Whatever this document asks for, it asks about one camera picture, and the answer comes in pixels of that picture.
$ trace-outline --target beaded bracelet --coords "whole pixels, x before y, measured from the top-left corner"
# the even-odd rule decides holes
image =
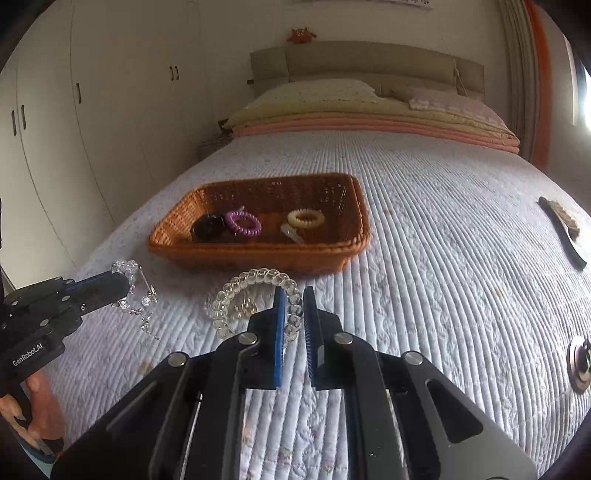
[[[228,305],[241,290],[256,283],[269,283],[285,290],[288,306],[284,338],[286,342],[293,342],[302,326],[301,292],[297,288],[297,283],[287,274],[268,268],[253,268],[248,272],[242,272],[217,293],[212,303],[213,327],[217,336],[225,340],[236,334],[228,325]]]
[[[111,265],[111,272],[122,273],[127,277],[127,280],[129,281],[129,292],[127,296],[124,299],[116,301],[112,304],[112,306],[120,308],[125,313],[139,316],[139,318],[142,320],[142,325],[140,327],[142,331],[146,332],[149,335],[152,335],[156,340],[160,340],[159,337],[155,336],[152,333],[152,325],[150,323],[150,320],[152,319],[151,305],[158,303],[158,299],[156,297],[156,290],[151,284],[148,283],[148,280],[146,280],[142,267],[140,267],[138,263],[134,260],[117,260],[114,264]],[[135,291],[135,284],[138,277],[146,286],[147,293],[142,296],[141,306],[139,307],[139,309],[135,309],[129,303],[129,299]]]

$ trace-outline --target purple spiral hair tie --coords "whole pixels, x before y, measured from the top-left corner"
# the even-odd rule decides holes
[[[245,228],[238,225],[236,220],[239,218],[250,220],[252,222],[252,228]],[[224,214],[224,220],[226,221],[228,228],[234,233],[239,233],[244,236],[258,236],[261,234],[262,225],[259,219],[244,210],[232,210],[231,212]]]

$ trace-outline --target headboard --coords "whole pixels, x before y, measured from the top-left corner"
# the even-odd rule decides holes
[[[484,98],[482,65],[406,45],[318,41],[255,51],[251,53],[251,65],[257,96],[282,83],[338,77],[362,80],[379,94],[384,80],[403,76],[423,80],[426,88],[430,82],[448,84],[461,95],[466,89],[468,96]]]

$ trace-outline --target clear spiral hair tie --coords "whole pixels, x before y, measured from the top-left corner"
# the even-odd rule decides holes
[[[285,290],[287,321],[284,336],[286,342],[293,342],[302,327],[301,292],[297,283],[287,274],[268,268],[253,268],[248,272],[242,272],[226,283],[217,293],[212,303],[213,327],[216,329],[217,336],[225,340],[236,335],[236,332],[228,325],[228,306],[242,290],[259,283],[268,283]]]

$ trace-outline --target bedside table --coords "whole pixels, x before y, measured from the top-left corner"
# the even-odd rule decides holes
[[[233,140],[232,137],[229,135],[217,135],[211,140],[206,140],[205,142],[201,142],[197,147],[197,162],[199,163],[202,160],[208,158],[214,152],[217,152],[220,148],[225,147]]]

